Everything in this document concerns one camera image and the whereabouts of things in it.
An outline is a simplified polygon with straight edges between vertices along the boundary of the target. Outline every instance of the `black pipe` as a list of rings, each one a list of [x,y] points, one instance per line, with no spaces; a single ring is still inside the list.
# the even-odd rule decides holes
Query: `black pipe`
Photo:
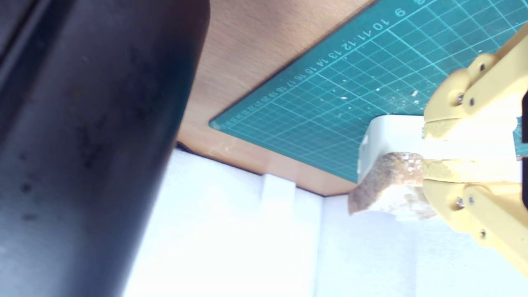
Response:
[[[0,296],[121,294],[208,22],[208,0],[32,6],[0,65]]]
[[[521,135],[522,135],[522,142],[528,143],[528,117],[524,117],[524,115],[528,115],[528,92],[524,94],[523,101],[522,101],[522,123],[521,123]],[[522,175],[523,175],[523,186],[522,186],[522,197],[523,197],[523,204],[524,207],[528,210],[528,157],[523,156],[523,168],[522,168]]]

